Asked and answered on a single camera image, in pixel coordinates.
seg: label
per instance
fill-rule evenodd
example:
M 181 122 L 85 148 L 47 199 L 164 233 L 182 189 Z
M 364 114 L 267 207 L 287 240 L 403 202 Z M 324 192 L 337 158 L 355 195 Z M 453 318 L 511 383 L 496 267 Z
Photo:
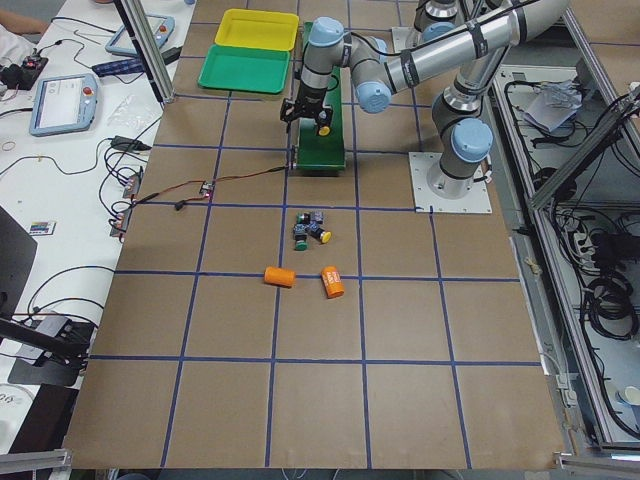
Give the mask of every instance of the label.
M 41 235 L 53 235 L 53 230 L 56 228 L 56 222 L 31 222 L 29 227 L 29 235 L 32 237 L 38 237 Z

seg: metal mounting plate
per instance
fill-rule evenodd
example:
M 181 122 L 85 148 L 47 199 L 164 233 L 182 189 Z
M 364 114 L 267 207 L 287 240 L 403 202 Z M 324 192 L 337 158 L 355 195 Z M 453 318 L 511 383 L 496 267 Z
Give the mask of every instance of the metal mounting plate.
M 436 195 L 427 185 L 427 172 L 440 160 L 438 152 L 410 152 L 411 183 L 416 212 L 429 213 L 491 213 L 491 202 L 485 182 L 474 183 L 469 193 L 458 200 L 449 200 Z M 475 178 L 483 176 L 478 167 Z
M 391 38 L 393 39 L 394 52 L 400 52 L 407 48 L 406 41 L 410 32 L 410 27 L 391 27 Z

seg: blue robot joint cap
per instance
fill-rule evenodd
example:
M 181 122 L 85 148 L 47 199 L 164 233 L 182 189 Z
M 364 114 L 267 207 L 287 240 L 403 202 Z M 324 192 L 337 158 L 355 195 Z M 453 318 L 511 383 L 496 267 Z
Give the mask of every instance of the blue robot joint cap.
M 330 17 L 316 18 L 309 33 L 309 43 L 314 47 L 330 47 L 344 36 L 344 26 Z
M 467 163 L 480 163 L 493 145 L 493 132 L 477 118 L 458 122 L 451 134 L 451 146 L 456 155 Z
M 382 82 L 363 82 L 356 87 L 356 96 L 362 110 L 380 113 L 391 103 L 391 90 Z

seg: connector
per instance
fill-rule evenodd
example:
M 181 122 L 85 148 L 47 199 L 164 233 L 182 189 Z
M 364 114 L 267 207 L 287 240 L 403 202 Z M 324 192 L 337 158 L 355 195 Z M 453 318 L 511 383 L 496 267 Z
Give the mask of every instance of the connector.
M 144 152 L 151 150 L 149 145 L 142 143 L 140 140 L 134 140 L 133 138 L 121 137 L 116 135 L 111 140 L 111 148 L 119 150 L 121 152 Z

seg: orange can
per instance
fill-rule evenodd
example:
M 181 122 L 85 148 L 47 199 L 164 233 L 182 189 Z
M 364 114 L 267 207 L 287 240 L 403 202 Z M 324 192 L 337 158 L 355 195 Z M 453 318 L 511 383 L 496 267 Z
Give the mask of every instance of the orange can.
M 322 282 L 327 292 L 327 297 L 337 298 L 344 295 L 344 284 L 340 280 L 338 269 L 333 265 L 322 269 Z
M 296 272 L 286 268 L 267 267 L 264 271 L 265 283 L 279 287 L 293 287 L 296 283 Z

